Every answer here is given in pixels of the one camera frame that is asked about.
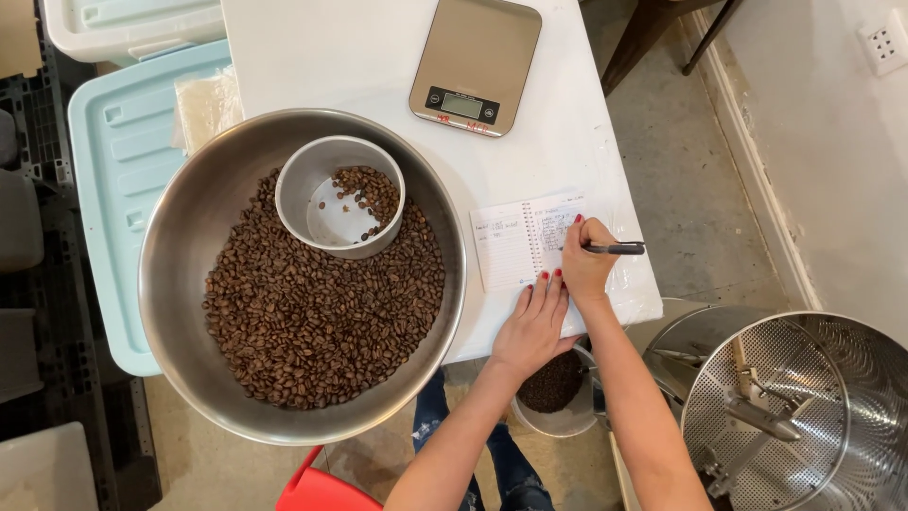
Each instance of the dark chair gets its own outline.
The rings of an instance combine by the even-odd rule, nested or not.
[[[621,41],[618,42],[606,73],[602,75],[602,92],[608,97],[630,70],[640,62],[659,37],[675,20],[697,9],[702,9],[721,0],[638,0],[637,9],[627,23]],[[728,18],[744,0],[726,0],[722,11],[706,32],[700,46],[694,52],[690,63],[684,67],[684,75],[690,75],[700,57],[716,38]]]

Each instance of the woman's right hand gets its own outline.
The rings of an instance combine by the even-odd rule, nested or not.
[[[596,218],[585,220],[577,215],[574,225],[567,230],[561,252],[561,271],[575,303],[605,297],[608,274],[619,258],[619,255],[593,254],[580,248],[590,242],[613,245],[617,240]]]

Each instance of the pen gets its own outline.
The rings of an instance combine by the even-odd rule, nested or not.
[[[588,245],[583,245],[580,248],[583,248],[587,252],[592,252],[593,254],[617,254],[620,256],[641,256],[646,252],[646,247],[642,241],[619,241],[617,245],[605,245],[599,242],[592,242]]]

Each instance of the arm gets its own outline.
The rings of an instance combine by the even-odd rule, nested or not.
[[[603,291],[617,256],[580,248],[591,240],[615,243],[596,218],[584,221],[578,215],[565,240],[565,281],[587,325],[608,418],[640,506],[645,511],[712,509],[675,418]]]
[[[535,286],[520,294],[476,382],[407,466],[388,496],[386,510],[457,509],[482,447],[520,385],[574,345],[576,337],[558,339],[568,312],[560,270],[547,289],[548,280],[548,272],[543,272]]]

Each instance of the ripped jeans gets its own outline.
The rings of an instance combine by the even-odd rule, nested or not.
[[[445,400],[445,376],[441,369],[429,380],[416,398],[416,415],[413,417],[413,448],[416,452],[429,441],[441,421],[448,416]],[[552,498],[542,486],[539,475],[533,470],[508,433],[508,425],[498,423],[486,441],[495,465],[501,511],[554,511]],[[476,477],[469,480],[467,494],[459,511],[485,511],[479,495]]]

